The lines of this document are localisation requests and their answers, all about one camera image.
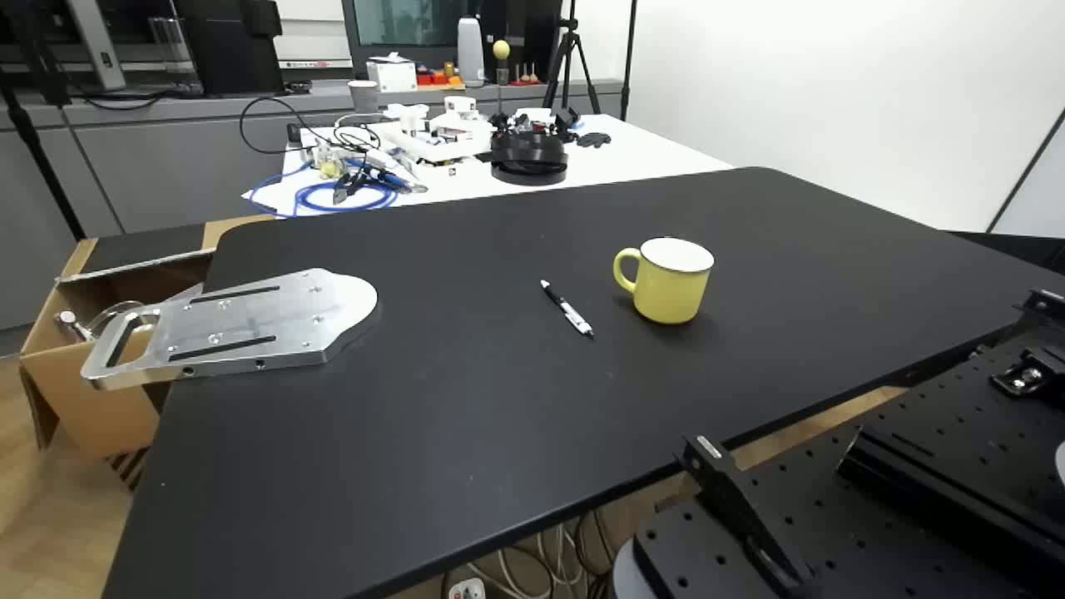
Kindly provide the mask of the yellow enamel mug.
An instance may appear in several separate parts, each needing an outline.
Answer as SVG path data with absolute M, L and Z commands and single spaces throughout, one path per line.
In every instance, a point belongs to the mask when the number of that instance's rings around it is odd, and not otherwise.
M 612 256 L 612 284 L 631 310 L 657 326 L 685 326 L 697 316 L 716 256 L 680 236 L 652 236 Z

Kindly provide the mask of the black perforated breadboard table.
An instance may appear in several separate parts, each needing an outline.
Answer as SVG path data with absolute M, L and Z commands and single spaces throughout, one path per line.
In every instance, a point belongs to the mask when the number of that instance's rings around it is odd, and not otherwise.
M 695 491 L 615 560 L 624 599 L 1065 599 L 1065 299 L 761 466 L 697 439 Z

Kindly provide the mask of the white side table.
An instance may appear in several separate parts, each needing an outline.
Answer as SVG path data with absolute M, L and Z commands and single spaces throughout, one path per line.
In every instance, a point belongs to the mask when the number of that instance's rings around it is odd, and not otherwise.
M 582 115 L 579 133 L 602 133 L 602 144 L 566 146 L 567 171 L 560 181 L 560 191 L 725 171 L 725 160 L 706 156 L 691 146 L 615 115 Z M 281 156 L 281 174 L 273 184 L 249 187 L 241 193 L 241 202 L 273 217 L 328 217 L 516 193 L 530 193 L 530 187 L 494 181 L 491 166 L 474 156 L 459 166 L 423 171 L 419 191 L 360 187 L 351 193 L 343 193 L 333 181 L 321 181 L 297 149 L 289 149 Z

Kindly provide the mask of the black table clamp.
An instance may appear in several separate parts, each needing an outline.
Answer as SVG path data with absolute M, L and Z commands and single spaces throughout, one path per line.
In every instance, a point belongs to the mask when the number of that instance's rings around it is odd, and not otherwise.
M 772 533 L 758 502 L 737 486 L 736 460 L 708 436 L 690 436 L 681 470 L 697 482 L 703 508 L 737 541 L 778 599 L 810 599 L 805 563 Z

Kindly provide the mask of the white power strip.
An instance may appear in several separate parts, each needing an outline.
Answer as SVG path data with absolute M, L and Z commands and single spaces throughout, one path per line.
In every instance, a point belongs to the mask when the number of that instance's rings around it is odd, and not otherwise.
M 464 577 L 447 586 L 447 599 L 488 599 L 488 592 L 478 577 Z

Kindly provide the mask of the black round device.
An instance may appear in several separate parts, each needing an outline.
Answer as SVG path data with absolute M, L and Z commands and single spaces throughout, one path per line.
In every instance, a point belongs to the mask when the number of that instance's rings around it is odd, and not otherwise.
M 499 115 L 488 166 L 491 176 L 505 184 L 560 184 L 567 171 L 560 115 L 541 105 Z

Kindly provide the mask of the black aluminium extrusion rail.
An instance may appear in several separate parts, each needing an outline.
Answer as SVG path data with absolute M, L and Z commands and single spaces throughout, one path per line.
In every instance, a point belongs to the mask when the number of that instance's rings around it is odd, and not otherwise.
M 955 474 L 903 434 L 863 430 L 838 477 L 1032 588 L 1065 586 L 1065 536 L 1048 513 L 1009 500 L 980 477 Z

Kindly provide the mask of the dark computer monitor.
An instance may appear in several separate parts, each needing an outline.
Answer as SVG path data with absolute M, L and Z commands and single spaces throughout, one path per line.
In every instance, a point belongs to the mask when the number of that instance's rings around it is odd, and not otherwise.
M 351 71 L 369 73 L 372 55 L 400 52 L 417 68 L 457 60 L 457 25 L 478 0 L 343 0 Z

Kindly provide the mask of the black and white pen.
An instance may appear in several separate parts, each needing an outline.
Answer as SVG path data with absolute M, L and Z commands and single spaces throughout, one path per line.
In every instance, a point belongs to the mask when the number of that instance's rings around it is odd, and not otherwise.
M 552 303 L 560 306 L 561 319 L 566 319 L 579 337 L 585 337 L 585 338 L 594 337 L 591 322 L 590 322 L 566 297 L 560 297 L 550 279 L 539 279 L 539 288 L 544 293 L 544 299 L 552 299 Z

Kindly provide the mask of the open cardboard box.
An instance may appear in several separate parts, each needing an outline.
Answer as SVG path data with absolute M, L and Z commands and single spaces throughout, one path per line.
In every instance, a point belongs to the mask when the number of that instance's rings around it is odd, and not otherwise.
M 160 303 L 205 276 L 218 238 L 246 217 L 80 238 L 17 354 L 41 447 L 57 434 L 109 460 L 151 441 L 160 410 L 141 386 L 99 390 L 80 377 L 92 338 L 135 303 Z

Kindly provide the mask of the white cylindrical bottle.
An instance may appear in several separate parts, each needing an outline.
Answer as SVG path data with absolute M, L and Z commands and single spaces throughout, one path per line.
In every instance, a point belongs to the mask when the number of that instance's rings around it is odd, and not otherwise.
M 457 60 L 468 91 L 484 82 L 482 25 L 474 17 L 457 24 Z

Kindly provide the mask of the grey cabinet counter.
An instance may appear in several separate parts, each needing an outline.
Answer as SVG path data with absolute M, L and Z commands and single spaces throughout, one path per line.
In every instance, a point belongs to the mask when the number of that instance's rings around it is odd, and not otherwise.
M 280 174 L 287 125 L 351 112 L 349 91 L 280 101 L 205 95 L 104 111 L 23 95 L 32 133 L 86 236 L 240 212 L 240 193 Z M 0 112 L 0 328 L 27 328 L 77 236 L 27 144 Z

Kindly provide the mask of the white electronics pile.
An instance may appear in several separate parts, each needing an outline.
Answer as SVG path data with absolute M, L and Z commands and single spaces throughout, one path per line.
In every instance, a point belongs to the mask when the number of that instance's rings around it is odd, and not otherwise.
M 491 122 L 474 101 L 447 95 L 442 111 L 389 102 L 376 112 L 343 112 L 328 125 L 302 133 L 302 156 L 328 181 L 347 166 L 372 166 L 419 191 L 423 171 L 482 156 L 488 139 Z

